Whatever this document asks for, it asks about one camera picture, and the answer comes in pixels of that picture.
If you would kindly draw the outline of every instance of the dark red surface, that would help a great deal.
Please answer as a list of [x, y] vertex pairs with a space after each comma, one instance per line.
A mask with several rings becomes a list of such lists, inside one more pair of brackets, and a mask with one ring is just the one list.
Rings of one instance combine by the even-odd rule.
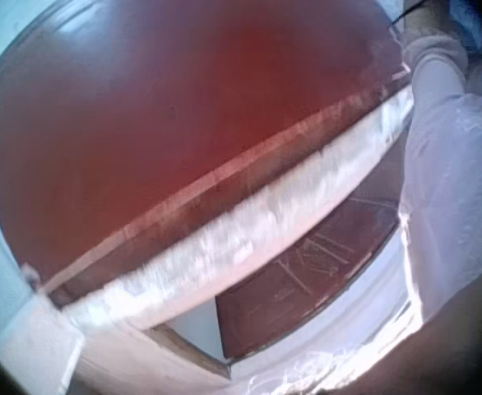
[[216, 297], [223, 352], [242, 358], [293, 332], [359, 275], [397, 224], [403, 139], [319, 225]]
[[368, 98], [153, 224], [55, 302], [136, 268], [378, 105], [371, 92], [400, 70], [387, 24], [374, 2], [59, 2], [0, 58], [0, 225], [16, 260], [46, 282], [248, 148]]

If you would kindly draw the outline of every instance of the black wire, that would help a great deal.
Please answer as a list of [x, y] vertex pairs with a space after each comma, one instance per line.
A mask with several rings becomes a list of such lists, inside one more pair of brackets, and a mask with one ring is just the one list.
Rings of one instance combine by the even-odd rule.
[[418, 10], [419, 8], [423, 7], [425, 2], [428, 0], [420, 0], [419, 2], [413, 4], [411, 7], [407, 8], [404, 12], [400, 14], [392, 23], [391, 26], [394, 26], [398, 23], [401, 19], [405, 18], [407, 15], [411, 14], [414, 10]]

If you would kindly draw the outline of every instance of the white fabric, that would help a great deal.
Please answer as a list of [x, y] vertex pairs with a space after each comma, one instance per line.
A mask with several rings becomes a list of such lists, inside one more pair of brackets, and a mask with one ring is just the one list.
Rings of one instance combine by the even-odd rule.
[[400, 216], [410, 293], [427, 320], [482, 274], [482, 63], [447, 35], [413, 39], [414, 119]]

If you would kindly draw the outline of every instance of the person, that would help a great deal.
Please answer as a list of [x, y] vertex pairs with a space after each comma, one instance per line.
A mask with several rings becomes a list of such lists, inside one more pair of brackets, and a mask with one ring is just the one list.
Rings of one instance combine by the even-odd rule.
[[482, 374], [482, 57], [466, 52], [448, 7], [424, 2], [401, 35], [415, 108], [400, 218], [408, 289], [424, 326], [329, 393], [473, 393], [470, 378]]

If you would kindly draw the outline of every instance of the black cable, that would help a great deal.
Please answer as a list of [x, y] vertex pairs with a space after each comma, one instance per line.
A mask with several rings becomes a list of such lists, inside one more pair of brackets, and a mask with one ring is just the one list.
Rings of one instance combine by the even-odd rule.
[[419, 2], [413, 4], [411, 7], [407, 8], [404, 12], [402, 12], [392, 23], [391, 26], [394, 26], [398, 23], [401, 19], [405, 18], [407, 15], [411, 14], [414, 10], [418, 10], [419, 8], [423, 7], [425, 2], [428, 0], [420, 0]]

